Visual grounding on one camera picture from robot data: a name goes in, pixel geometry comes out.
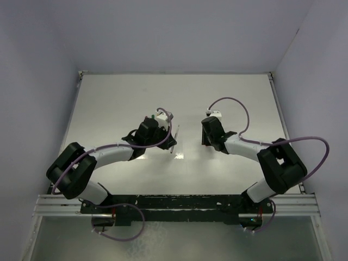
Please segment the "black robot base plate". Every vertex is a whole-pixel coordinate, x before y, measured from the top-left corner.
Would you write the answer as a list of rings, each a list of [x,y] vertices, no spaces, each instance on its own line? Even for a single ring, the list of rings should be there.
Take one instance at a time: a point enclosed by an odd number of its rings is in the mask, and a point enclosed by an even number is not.
[[[245,195],[109,195],[99,206],[83,200],[80,211],[96,226],[130,226],[132,222],[222,222],[256,226],[271,214],[270,199],[254,203]]]

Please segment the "silver pen red tip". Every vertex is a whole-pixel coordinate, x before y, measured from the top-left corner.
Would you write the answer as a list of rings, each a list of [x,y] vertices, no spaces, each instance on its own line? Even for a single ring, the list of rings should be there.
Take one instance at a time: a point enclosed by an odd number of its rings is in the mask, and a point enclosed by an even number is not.
[[[173,154],[174,148],[177,145],[177,137],[178,137],[179,129],[180,129],[180,125],[177,126],[176,132],[175,132],[174,137],[173,137],[173,139],[176,143],[170,149],[171,154]]]

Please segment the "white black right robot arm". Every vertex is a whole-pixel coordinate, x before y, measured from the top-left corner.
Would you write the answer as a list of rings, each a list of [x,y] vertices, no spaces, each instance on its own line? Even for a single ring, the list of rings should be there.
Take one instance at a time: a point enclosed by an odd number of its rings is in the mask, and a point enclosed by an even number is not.
[[[260,164],[264,177],[243,192],[242,207],[254,213],[261,201],[275,194],[284,194],[307,175],[307,168],[290,144],[279,138],[271,145],[252,144],[241,140],[236,132],[225,132],[218,117],[201,121],[202,144],[224,154],[238,155]]]

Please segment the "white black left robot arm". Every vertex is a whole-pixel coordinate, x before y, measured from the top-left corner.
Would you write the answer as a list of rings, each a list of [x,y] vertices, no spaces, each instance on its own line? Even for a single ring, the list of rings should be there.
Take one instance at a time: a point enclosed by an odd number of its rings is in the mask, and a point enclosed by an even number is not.
[[[46,172],[53,184],[52,194],[59,190],[68,200],[80,198],[92,203],[99,213],[110,211],[111,194],[103,185],[90,180],[93,172],[109,164],[139,158],[148,148],[169,150],[177,145],[171,134],[172,118],[171,113],[164,111],[145,117],[136,130],[114,144],[86,148],[77,142],[70,143]]]

